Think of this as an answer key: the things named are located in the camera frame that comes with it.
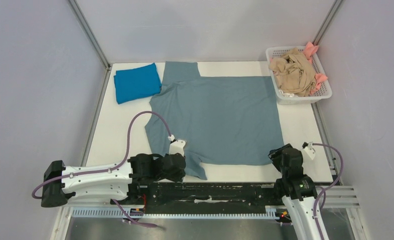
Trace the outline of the grey blue t shirt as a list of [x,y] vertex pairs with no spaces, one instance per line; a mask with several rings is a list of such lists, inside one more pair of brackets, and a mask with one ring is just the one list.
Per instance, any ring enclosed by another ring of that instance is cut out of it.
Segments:
[[263,166],[284,144],[269,76],[201,76],[195,62],[165,64],[161,92],[145,126],[151,151],[167,153],[167,133],[186,141],[185,172],[206,180],[203,164]]

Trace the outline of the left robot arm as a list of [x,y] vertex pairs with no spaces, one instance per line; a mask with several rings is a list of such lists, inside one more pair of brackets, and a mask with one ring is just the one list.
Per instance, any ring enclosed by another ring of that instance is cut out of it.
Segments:
[[66,166],[53,161],[43,175],[39,197],[41,207],[54,208],[68,203],[141,200],[140,187],[160,180],[180,183],[185,177],[186,158],[174,154],[138,154],[124,164],[91,167]]

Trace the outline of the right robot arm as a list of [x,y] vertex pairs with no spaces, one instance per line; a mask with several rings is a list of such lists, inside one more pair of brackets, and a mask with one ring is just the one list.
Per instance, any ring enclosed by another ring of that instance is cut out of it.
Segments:
[[303,153],[287,144],[269,158],[281,177],[274,184],[276,202],[284,204],[299,240],[328,240],[313,180],[304,173]]

